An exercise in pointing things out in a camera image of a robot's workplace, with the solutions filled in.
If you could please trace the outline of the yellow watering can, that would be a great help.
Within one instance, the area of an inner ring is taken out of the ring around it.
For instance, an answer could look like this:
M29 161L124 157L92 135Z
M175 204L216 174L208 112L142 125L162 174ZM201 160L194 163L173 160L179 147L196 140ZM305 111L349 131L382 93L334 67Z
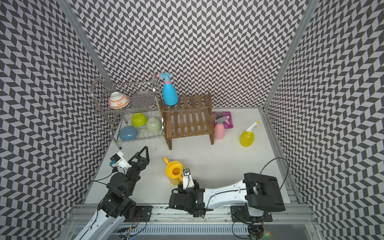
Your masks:
M165 173L169 178L171 184L177 186L179 183L183 182L183 165L178 161L169 161L167 158L164 158L166 164Z

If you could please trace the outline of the blue spray bottle pink cap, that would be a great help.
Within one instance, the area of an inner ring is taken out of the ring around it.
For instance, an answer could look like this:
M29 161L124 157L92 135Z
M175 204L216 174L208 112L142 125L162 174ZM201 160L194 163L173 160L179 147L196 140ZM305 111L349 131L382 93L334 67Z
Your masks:
M164 80L164 88L163 88L163 99L165 104L168 106L175 106L179 99L177 91L174 85L171 83L170 77L172 74L169 73L161 73L157 74L157 77Z

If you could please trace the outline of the yellow spray bottle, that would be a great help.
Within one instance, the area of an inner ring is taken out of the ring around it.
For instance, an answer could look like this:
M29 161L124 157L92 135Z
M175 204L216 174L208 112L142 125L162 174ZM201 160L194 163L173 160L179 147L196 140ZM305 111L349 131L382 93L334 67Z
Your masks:
M259 123L259 121L256 121L246 131L242 133L240 137L240 144L243 147L250 147L253 144L255 139L253 129L255 129Z

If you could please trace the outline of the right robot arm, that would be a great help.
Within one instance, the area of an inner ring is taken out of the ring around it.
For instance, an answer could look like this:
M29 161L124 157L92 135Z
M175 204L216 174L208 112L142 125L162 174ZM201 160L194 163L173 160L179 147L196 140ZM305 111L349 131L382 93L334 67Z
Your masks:
M231 147L156 150L134 198L140 204L167 204L194 217L230 205L244 206L256 218L283 212L277 162L261 151Z

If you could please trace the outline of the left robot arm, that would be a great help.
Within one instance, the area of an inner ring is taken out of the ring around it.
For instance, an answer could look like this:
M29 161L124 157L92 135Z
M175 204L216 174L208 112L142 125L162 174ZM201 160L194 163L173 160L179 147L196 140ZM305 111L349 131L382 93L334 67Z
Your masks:
M126 219L135 218L137 204L130 196L141 178L140 173L150 163L148 147L143 147L129 160L124 158L122 152L114 154L110 160L112 168L120 168L123 172L111 177L106 195L98 204L95 214L77 235L77 240L106 240Z

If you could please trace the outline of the wooden slatted shelf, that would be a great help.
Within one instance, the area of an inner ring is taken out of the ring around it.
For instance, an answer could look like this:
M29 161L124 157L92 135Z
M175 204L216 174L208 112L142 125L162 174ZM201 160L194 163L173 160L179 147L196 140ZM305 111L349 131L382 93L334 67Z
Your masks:
M172 140L178 138L208 135L211 144L215 143L210 93L180 97L178 103L172 107L166 105L163 98L158 103L169 150L172 149Z

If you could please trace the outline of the blue ceramic bowl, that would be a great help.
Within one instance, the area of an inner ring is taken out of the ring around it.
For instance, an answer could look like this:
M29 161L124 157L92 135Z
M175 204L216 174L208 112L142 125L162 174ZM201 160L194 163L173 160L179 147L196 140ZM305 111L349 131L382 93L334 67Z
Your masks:
M135 127L127 126L120 130L119 137L122 141L131 141L138 136L138 131Z

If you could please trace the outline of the pale green ceramic bowl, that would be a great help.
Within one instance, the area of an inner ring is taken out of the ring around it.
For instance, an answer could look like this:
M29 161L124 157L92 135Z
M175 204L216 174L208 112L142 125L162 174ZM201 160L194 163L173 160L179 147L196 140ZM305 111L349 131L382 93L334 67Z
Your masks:
M149 118L146 122L146 130L151 133L157 133L162 130L162 122L158 118Z

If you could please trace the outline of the lime green bowl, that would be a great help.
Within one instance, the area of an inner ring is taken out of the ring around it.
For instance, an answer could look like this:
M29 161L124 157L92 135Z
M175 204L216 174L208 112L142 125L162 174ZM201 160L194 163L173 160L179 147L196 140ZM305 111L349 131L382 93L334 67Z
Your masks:
M132 125L134 127L142 127L146 125L147 123L147 117L144 113L136 113L132 116Z

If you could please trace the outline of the metal dish rack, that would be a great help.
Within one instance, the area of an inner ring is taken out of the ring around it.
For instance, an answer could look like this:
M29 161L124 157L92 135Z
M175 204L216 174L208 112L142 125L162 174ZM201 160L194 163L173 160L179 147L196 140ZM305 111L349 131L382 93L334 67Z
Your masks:
M155 95L155 102L148 108L133 108L131 105L131 97L138 92L151 91ZM130 98L130 102L127 106L121 109L112 109L109 106L109 98L111 93L120 92ZM104 80L98 78L95 79L90 88L90 94L92 100L96 104L96 114L101 115L107 120L109 125L109 137L120 150L122 144L126 141L122 141L119 137L119 132L122 128L132 126L132 116L136 113L144 113L149 118L158 118L162 122L162 130L157 133L151 133L146 130L146 126L136 128L138 136L132 140L148 140L154 138L160 138L164 135L164 120L162 118L158 100L162 98L160 96L160 84L159 78L156 74L153 74L152 79L148 81L136 81L136 82L122 82L108 86Z

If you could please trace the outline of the white orange patterned bowl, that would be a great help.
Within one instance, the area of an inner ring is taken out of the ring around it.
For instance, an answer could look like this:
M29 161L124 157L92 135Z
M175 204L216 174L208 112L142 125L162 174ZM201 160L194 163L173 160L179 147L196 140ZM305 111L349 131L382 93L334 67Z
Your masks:
M112 109L121 109L128 105L130 98L123 93L113 92L109 98L109 106Z

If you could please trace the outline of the purple packet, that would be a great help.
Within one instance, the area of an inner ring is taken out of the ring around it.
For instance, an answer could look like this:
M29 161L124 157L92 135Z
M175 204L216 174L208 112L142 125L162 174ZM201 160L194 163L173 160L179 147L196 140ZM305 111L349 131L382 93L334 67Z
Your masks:
M227 118L227 121L223 122L224 128L225 129L232 129L234 127L233 122L232 122L232 114L231 114L231 112L228 112L228 111L212 112L211 118L212 118L214 127L217 125L216 120L223 118L223 117Z

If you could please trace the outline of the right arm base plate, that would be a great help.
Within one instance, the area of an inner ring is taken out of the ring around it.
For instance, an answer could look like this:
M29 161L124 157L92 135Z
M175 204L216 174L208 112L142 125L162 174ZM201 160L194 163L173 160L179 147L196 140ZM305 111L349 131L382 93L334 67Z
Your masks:
M233 222L242 222L245 224L270 223L273 221L272 214L269 212L259 211L251 208L251 212L247 205L230 206L231 218Z

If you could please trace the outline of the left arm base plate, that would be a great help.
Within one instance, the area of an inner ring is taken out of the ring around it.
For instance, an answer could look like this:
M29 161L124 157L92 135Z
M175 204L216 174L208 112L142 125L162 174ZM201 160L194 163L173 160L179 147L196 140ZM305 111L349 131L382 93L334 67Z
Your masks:
M133 209L128 210L125 222L149 222L152 216L153 206L151 205L136 205Z

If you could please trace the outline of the aluminium rail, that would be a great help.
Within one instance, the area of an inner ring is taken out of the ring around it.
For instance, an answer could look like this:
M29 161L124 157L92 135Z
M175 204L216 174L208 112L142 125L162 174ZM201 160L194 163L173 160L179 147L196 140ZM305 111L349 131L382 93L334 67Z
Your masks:
M166 204L139 204L153 206L149 222L123 222L111 239L135 235L136 239L151 236L212 236L240 240L248 236L248 224L233 222L230 206L219 207L201 217L183 210L170 209ZM265 240L322 240L324 239L315 216L306 204L287 204L283 212L271 213L270 223L250 224L253 229L264 228Z

